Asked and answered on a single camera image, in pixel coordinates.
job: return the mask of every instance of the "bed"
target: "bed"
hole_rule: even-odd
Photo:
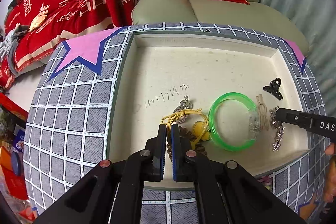
[[[132,24],[131,12],[137,0],[17,0],[8,14],[5,33],[17,24],[31,25],[37,15],[45,21],[20,40],[9,66],[0,64],[0,86],[9,89],[14,79],[46,64],[55,47],[64,40]]]

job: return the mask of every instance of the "green bangle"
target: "green bangle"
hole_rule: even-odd
[[[215,116],[217,107],[219,107],[219,105],[225,100],[239,101],[243,105],[245,105],[247,107],[247,109],[249,110],[249,113],[250,113],[249,131],[250,131],[250,134],[251,134],[251,139],[247,140],[241,146],[233,146],[233,145],[229,145],[229,144],[225,143],[222,140],[222,138],[219,136],[219,134],[216,132],[214,116]],[[209,130],[210,130],[211,139],[218,146],[220,146],[221,148],[223,148],[225,150],[228,150],[228,151],[233,151],[233,152],[234,151],[241,151],[241,150],[244,150],[244,149],[250,147],[251,145],[254,144],[254,142],[256,140],[256,137],[259,133],[259,115],[258,115],[257,106],[255,105],[255,103],[250,98],[248,98],[244,94],[241,94],[241,93],[238,93],[238,92],[229,92],[229,93],[225,93],[222,96],[220,96],[212,104],[212,106],[210,108],[210,111],[209,111],[208,119],[209,119]]]

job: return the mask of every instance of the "yellow hair tie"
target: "yellow hair tie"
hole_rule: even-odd
[[[196,144],[200,141],[200,139],[203,137],[204,133],[207,131],[208,129],[208,117],[206,115],[204,115],[202,112],[202,108],[199,109],[182,109],[179,112],[175,112],[171,115],[165,116],[161,119],[161,123],[165,124],[167,126],[167,142],[169,144],[169,146],[171,147],[171,125],[173,122],[175,122],[176,120],[178,120],[179,118],[183,117],[184,115],[190,115],[190,114],[198,114],[201,115],[204,119],[205,122],[205,127],[201,133],[201,135],[199,135],[197,137],[196,140],[194,140],[193,142],[191,142],[191,147],[192,149],[195,149]]]

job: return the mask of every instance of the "light blue curtain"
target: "light blue curtain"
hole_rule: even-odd
[[[336,0],[260,0],[288,17],[305,35],[308,64],[328,115],[336,117]]]

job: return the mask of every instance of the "white floor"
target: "white floor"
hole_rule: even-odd
[[[29,71],[15,79],[8,90],[8,98],[26,111],[29,111],[32,99],[40,82],[41,74],[45,66]]]

